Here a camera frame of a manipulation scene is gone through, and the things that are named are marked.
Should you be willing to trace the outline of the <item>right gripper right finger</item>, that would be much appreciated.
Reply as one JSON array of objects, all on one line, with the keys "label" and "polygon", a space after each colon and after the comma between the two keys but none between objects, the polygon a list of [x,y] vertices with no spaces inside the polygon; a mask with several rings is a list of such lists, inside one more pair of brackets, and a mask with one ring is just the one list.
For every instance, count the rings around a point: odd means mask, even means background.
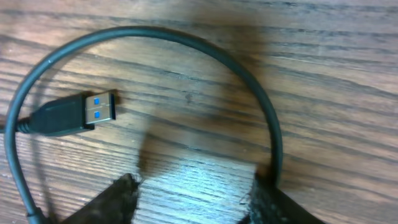
[{"label": "right gripper right finger", "polygon": [[248,212],[239,224],[324,224],[266,176],[255,174],[250,196]]}]

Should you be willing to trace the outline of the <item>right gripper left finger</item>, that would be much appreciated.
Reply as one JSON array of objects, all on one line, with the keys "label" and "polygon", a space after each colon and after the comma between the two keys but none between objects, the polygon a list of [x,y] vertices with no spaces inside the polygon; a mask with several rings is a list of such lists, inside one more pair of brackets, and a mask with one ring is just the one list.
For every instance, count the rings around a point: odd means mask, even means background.
[{"label": "right gripper left finger", "polygon": [[124,174],[62,224],[131,224],[139,186],[132,174]]}]

